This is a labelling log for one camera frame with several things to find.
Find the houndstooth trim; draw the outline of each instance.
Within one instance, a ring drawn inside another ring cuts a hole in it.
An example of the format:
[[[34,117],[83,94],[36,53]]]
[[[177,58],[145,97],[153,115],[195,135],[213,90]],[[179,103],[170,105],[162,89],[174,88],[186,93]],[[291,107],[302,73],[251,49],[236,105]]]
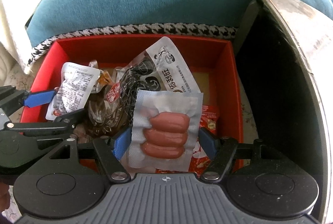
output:
[[[28,65],[33,64],[42,55],[47,53],[51,45],[58,39],[67,39],[81,36],[92,35],[114,35],[114,34],[166,34],[166,35],[189,35],[203,36],[217,39],[233,39],[237,29],[227,28],[225,26],[216,25],[198,25],[183,23],[167,23],[167,24],[142,24],[142,25],[117,25],[113,27],[85,29],[66,34],[51,37],[32,49],[31,58]]]

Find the red snack package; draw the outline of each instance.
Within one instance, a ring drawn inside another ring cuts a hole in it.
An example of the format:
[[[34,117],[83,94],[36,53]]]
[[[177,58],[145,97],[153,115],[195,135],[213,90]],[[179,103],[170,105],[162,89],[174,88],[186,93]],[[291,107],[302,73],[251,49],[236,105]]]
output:
[[[205,127],[211,133],[216,135],[216,122],[219,118],[219,110],[217,106],[203,106],[203,112],[200,119],[200,127]],[[194,172],[199,177],[210,164],[210,159],[202,149],[199,141],[196,142],[193,149],[191,163],[189,165],[189,172]],[[175,173],[173,171],[156,169],[156,173]]]

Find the black panel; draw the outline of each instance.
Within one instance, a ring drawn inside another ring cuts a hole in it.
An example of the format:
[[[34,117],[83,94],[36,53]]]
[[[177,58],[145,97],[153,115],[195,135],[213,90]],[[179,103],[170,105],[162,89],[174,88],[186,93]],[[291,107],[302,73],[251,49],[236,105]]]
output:
[[[320,194],[312,214],[318,218],[323,158],[314,104],[291,47],[268,16],[257,17],[236,63],[259,138],[316,179]]]

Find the snack bag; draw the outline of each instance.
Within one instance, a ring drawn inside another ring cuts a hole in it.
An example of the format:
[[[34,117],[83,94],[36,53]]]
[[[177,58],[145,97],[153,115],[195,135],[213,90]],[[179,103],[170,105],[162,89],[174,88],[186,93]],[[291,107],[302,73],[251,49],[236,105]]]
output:
[[[93,67],[98,69],[98,63],[96,60],[93,60],[89,62],[89,67]],[[93,86],[93,89],[91,90],[91,93],[99,93],[102,88],[106,85],[113,86],[114,82],[110,76],[110,74],[107,71],[100,70],[101,74],[96,81],[95,85]]]
[[[202,93],[139,90],[128,166],[188,171],[202,102]]]
[[[113,136],[121,128],[131,126],[138,90],[200,92],[183,57],[167,37],[116,72],[117,82],[88,100],[87,133],[91,136]]]
[[[77,139],[78,144],[89,143],[93,141],[93,139],[86,134],[83,123],[80,123],[76,126],[76,128],[73,130],[73,133],[70,134],[70,137]]]
[[[64,63],[61,68],[61,86],[49,104],[45,118],[53,121],[57,116],[84,108],[100,74],[99,69],[72,62]]]
[[[217,106],[203,106],[200,127],[207,128],[212,134],[216,135],[216,122],[219,116],[220,114]]]

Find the vacuum-sealed sausage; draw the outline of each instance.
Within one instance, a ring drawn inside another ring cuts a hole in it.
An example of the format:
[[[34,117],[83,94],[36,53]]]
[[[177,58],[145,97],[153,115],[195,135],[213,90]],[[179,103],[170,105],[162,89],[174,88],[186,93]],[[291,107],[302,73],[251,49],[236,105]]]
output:
[[[139,90],[127,165],[187,172],[198,139],[202,102],[201,93]]]
[[[184,133],[171,133],[159,131],[154,128],[143,129],[144,137],[152,144],[167,147],[182,147],[186,143],[188,134]]]
[[[176,159],[184,153],[184,147],[162,147],[152,144],[148,141],[141,144],[141,150],[144,154],[162,159]]]
[[[161,112],[149,121],[153,128],[165,132],[184,133],[189,128],[189,117],[181,113]]]

